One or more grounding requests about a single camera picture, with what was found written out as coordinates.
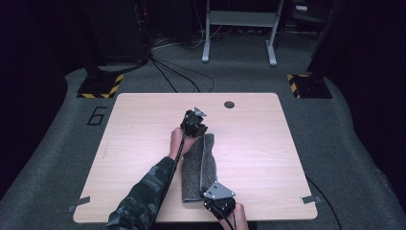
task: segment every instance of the camouflage sleeve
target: camouflage sleeve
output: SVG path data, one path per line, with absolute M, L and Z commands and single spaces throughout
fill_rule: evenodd
M 169 183 L 173 159 L 163 158 L 132 187 L 117 210 L 108 218 L 108 229 L 144 230 L 151 227 L 158 215 L 162 194 Z

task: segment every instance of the metal stand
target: metal stand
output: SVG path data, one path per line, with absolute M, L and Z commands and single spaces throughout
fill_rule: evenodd
M 277 65 L 273 43 L 278 24 L 281 17 L 283 1 L 280 0 L 276 12 L 246 12 L 246 11 L 210 11 L 210 0 L 207 0 L 206 6 L 206 41 L 203 49 L 203 62 L 209 61 L 210 55 L 210 26 L 211 25 L 228 25 L 228 26 L 252 26 L 272 28 L 272 33 L 266 40 L 266 50 L 268 51 L 269 64 Z

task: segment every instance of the gray cloth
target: gray cloth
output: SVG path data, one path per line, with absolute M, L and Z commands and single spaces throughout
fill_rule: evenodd
M 184 156 L 182 168 L 182 202 L 203 200 L 203 193 L 217 180 L 212 155 L 214 135 L 199 138 Z

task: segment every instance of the white shelf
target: white shelf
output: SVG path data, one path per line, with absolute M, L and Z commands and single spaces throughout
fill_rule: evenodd
M 274 12 L 210 11 L 211 25 L 273 27 Z

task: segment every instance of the wooden table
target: wooden table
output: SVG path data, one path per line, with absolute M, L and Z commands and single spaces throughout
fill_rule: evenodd
M 234 108 L 226 108 L 231 101 Z M 108 215 L 147 171 L 169 153 L 170 133 L 195 106 L 214 134 L 220 183 L 234 191 L 249 220 L 314 219 L 313 203 L 281 103 L 273 93 L 121 94 L 114 105 L 78 206 L 76 222 L 107 222 Z M 158 222 L 216 221 L 201 202 L 182 203 L 181 168 Z

